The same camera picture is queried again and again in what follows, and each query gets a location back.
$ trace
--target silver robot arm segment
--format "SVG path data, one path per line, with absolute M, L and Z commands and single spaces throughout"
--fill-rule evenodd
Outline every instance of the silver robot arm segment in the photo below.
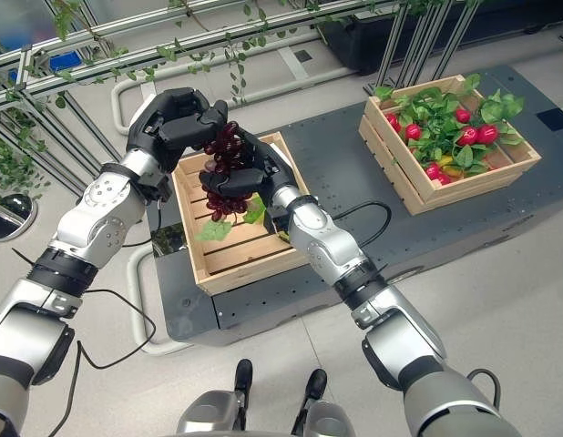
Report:
M 404 393 L 412 436 L 520 435 L 468 378 L 446 365 L 435 330 L 327 212 L 292 186 L 278 189 L 272 203 L 291 213 L 291 244 L 334 287 L 356 325 L 368 330 L 364 355 L 384 385 Z
M 184 149 L 200 149 L 226 121 L 225 102 L 210 107 L 192 88 L 156 96 L 130 128 L 122 161 L 105 164 L 61 218 L 31 272 L 0 303 L 0 435 L 20 433 L 28 388 L 53 378 L 67 355 L 74 331 L 61 319 L 76 314 L 145 204 L 168 199 L 168 174 Z

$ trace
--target gray table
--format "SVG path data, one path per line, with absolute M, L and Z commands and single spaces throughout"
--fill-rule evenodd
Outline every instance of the gray table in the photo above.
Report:
M 526 98 L 513 124 L 543 158 L 508 188 L 418 216 L 406 211 L 357 132 L 363 103 L 272 130 L 281 131 L 308 188 L 332 215 L 369 199 L 391 206 L 388 230 L 365 248 L 387 278 L 404 278 L 513 238 L 563 208 L 563 112 L 508 66 L 480 73 L 483 94 L 501 88 Z M 157 227 L 154 208 L 148 210 L 150 229 Z M 362 240 L 383 220 L 381 209 L 366 208 L 340 225 Z M 224 345 L 339 301 L 309 266 L 211 298 L 194 283 L 189 253 L 179 250 L 182 224 L 174 196 L 163 209 L 162 225 L 152 234 L 167 253 L 156 254 L 156 267 L 174 340 Z M 176 251 L 169 253 L 168 246 Z

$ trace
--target black cable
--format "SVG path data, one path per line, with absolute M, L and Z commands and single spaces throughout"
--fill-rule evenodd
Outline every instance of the black cable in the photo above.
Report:
M 15 248 L 10 248 L 13 250 L 13 252 L 18 255 L 20 258 L 22 258 L 24 261 L 26 261 L 27 263 L 29 263 L 32 267 L 35 266 L 35 263 L 33 261 L 31 261 L 30 259 L 28 259 L 25 255 L 22 254 L 22 252 L 18 251 Z
M 160 208 L 158 208 L 158 225 L 156 226 L 156 232 L 158 232 L 160 230 L 160 227 L 162 225 L 162 210 Z M 122 246 L 122 248 L 135 248 L 136 246 L 141 246 L 143 244 L 146 243 L 150 243 L 150 241 L 152 240 L 152 236 L 150 235 L 150 238 L 147 239 L 146 241 L 140 241 L 139 243 L 134 243 L 134 244 L 124 244 Z
M 494 400 L 492 401 L 492 403 L 494 405 L 494 408 L 500 410 L 500 394 L 501 394 L 500 380 L 492 371 L 489 371 L 488 369 L 474 369 L 470 371 L 466 377 L 471 381 L 475 378 L 475 376 L 479 375 L 480 373 L 484 373 L 485 375 L 488 375 L 492 380 L 492 382 L 494 383 Z
M 360 204 L 356 205 L 355 207 L 347 209 L 347 210 L 341 212 L 340 214 L 336 214 L 335 216 L 333 216 L 333 220 L 340 220 L 340 219 L 343 219 L 346 216 L 352 214 L 353 212 L 358 211 L 359 209 L 370 207 L 372 205 L 383 208 L 384 212 L 386 212 L 386 214 L 387 214 L 387 217 L 384 220 L 383 225 L 379 228 L 379 230 L 377 230 L 369 239 L 366 239 L 361 244 L 359 244 L 359 247 L 361 247 L 361 248 L 363 248 L 367 244 L 370 244 L 373 241 L 375 241 L 376 239 L 378 239 L 383 234 L 383 232 L 386 231 L 387 227 L 389 226 L 389 223 L 391 223 L 391 217 L 393 216 L 393 212 L 391 211 L 391 207 L 389 207 L 386 203 L 380 202 L 378 200 L 369 200 L 367 202 L 360 203 Z
M 115 361 L 110 362 L 109 364 L 104 364 L 104 365 L 96 364 L 93 361 L 93 359 L 89 356 L 89 354 L 87 353 L 85 348 L 83 347 L 81 340 L 77 341 L 77 355 L 75 357 L 75 368 L 73 369 L 73 376 L 71 377 L 71 385 L 69 386 L 69 395 L 67 397 L 67 407 L 65 408 L 65 413 L 63 414 L 63 417 L 61 418 L 59 423 L 56 425 L 56 427 L 53 429 L 53 431 L 50 434 L 48 434 L 48 437 L 54 437 L 59 432 L 59 430 L 63 427 L 63 425 L 65 424 L 67 419 L 69 418 L 69 414 L 71 413 L 71 409 L 73 407 L 73 396 L 75 395 L 75 387 L 77 385 L 77 377 L 79 375 L 79 365 L 81 363 L 81 357 L 82 356 L 86 359 L 86 361 L 89 363 L 89 365 L 91 367 L 93 367 L 94 369 L 96 369 L 98 371 L 108 369 L 112 366 L 115 366 L 116 364 L 120 364 L 122 361 L 127 360 L 129 357 L 131 357 L 136 352 L 141 350 L 144 346 L 146 346 L 149 343 L 150 340 L 152 340 L 152 337 L 154 337 L 154 334 L 156 334 L 156 323 L 154 323 L 154 320 L 152 320 L 144 311 L 142 311 L 141 309 L 134 306 L 129 300 L 127 300 L 126 298 L 124 298 L 119 293 L 115 292 L 114 290 L 108 290 L 108 289 L 87 290 L 86 293 L 110 293 L 110 294 L 116 296 L 117 298 L 122 300 L 124 303 L 126 303 L 131 309 L 136 311 L 140 316 L 142 316 L 144 318 L 144 320 L 147 321 L 152 326 L 152 332 L 147 336 L 147 338 L 144 340 L 144 342 L 142 344 L 140 344 L 139 346 L 137 346 L 137 348 L 134 349 L 132 352 L 128 353 L 127 355 L 124 355 L 123 357 L 121 357 L 121 358 L 119 358 Z

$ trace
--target gray floor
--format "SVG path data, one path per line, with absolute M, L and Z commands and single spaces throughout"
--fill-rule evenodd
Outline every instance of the gray floor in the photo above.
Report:
M 563 28 L 554 28 L 461 50 L 447 74 L 508 63 L 563 106 L 563 44 L 557 39 L 562 32 Z M 319 42 L 300 48 L 308 47 L 319 55 L 308 61 L 311 66 L 306 63 L 306 69 L 317 72 L 339 66 Z M 290 76 L 284 68 L 275 54 L 248 61 L 251 91 L 286 80 Z M 361 86 L 369 80 L 349 76 L 235 110 L 231 118 L 249 130 L 270 129 L 362 101 Z M 210 98 L 219 98 L 229 92 L 227 81 L 226 67 L 215 68 L 208 75 L 159 83 L 158 89 L 192 85 Z M 73 92 L 121 149 L 125 139 L 113 129 L 108 104 L 112 86 L 81 86 Z M 139 101 L 137 88 L 126 93 L 127 119 Z M 90 144 L 85 132 L 73 129 Z M 72 196 L 61 187 L 51 187 L 40 201 L 32 229 L 17 240 L 0 244 L 0 298 L 27 270 L 10 247 L 30 258 L 38 256 L 56 221 L 72 204 Z M 146 235 L 147 226 L 142 223 L 132 229 L 128 239 L 139 241 Z M 130 251 L 122 250 L 94 285 L 124 290 Z M 158 282 L 151 261 L 145 263 L 141 276 L 150 315 L 161 326 Z M 440 332 L 453 366 L 461 372 L 488 367 L 497 373 L 503 384 L 502 412 L 523 435 L 563 436 L 563 211 L 526 235 L 408 279 L 400 288 Z M 105 296 L 87 296 L 72 325 L 96 361 L 111 361 L 134 347 L 128 317 L 120 303 Z M 159 337 L 165 336 L 161 330 Z M 242 357 L 252 359 L 255 366 L 248 418 L 252 429 L 288 431 L 308 375 L 323 367 L 330 381 L 326 398 L 345 408 L 358 435 L 408 435 L 401 396 L 385 389 L 373 375 L 360 351 L 362 336 L 348 310 L 337 306 L 226 348 L 195 346 L 161 358 L 140 353 L 107 371 L 84 366 L 73 412 L 60 435 L 174 432 L 181 411 L 198 395 L 230 388 L 235 365 Z M 59 420 L 71 371 L 72 360 L 67 359 L 53 381 L 32 390 L 25 435 L 46 435 Z M 490 393 L 486 381 L 478 385 Z

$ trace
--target blue object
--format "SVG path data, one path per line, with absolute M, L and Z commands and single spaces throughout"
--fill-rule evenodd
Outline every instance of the blue object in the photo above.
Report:
M 53 71 L 66 70 L 73 66 L 80 66 L 81 58 L 76 52 L 69 52 L 63 55 L 52 56 L 48 64 Z

